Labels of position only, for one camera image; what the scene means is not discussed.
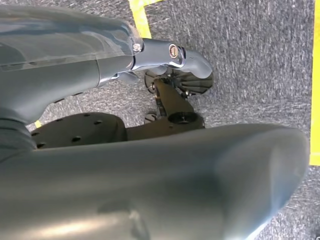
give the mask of metal screw head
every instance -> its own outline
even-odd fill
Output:
[[[169,46],[169,54],[171,58],[176,59],[178,56],[179,49],[177,46],[174,44],[171,44]]]
[[[148,87],[148,89],[149,89],[149,90],[155,90],[155,89],[155,83],[152,82],[150,86]]]
[[[141,51],[141,45],[140,45],[139,43],[134,44],[133,50],[134,52],[140,52]]]

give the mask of screw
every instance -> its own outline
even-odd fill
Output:
[[[174,44],[171,44],[169,46],[169,54],[171,58],[176,59],[178,56],[179,49],[177,46]]]
[[[152,83],[152,85],[149,86],[148,89],[151,91],[154,91],[155,89],[155,84]]]
[[[187,99],[191,96],[191,93],[189,90],[186,90],[185,92],[181,93],[181,97]]]
[[[140,45],[139,43],[134,44],[133,50],[134,52],[140,52],[141,51],[141,45]]]

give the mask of black metal bracket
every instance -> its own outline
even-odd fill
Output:
[[[159,117],[150,123],[125,129],[117,116],[90,112],[52,121],[31,133],[38,148],[58,148],[124,142],[169,136],[205,127],[203,118],[174,86],[154,81]]]

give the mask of gray plastic cover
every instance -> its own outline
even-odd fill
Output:
[[[143,40],[134,27],[60,7],[0,7],[0,68],[29,69],[134,56]]]

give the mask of yellow tape line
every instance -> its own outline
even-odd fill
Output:
[[[320,166],[320,0],[314,9],[309,164]]]
[[[141,38],[151,39],[151,32],[145,11],[145,6],[162,0],[129,0],[135,26]]]
[[[38,120],[34,123],[35,125],[36,128],[40,128],[42,126],[42,123],[39,122]]]

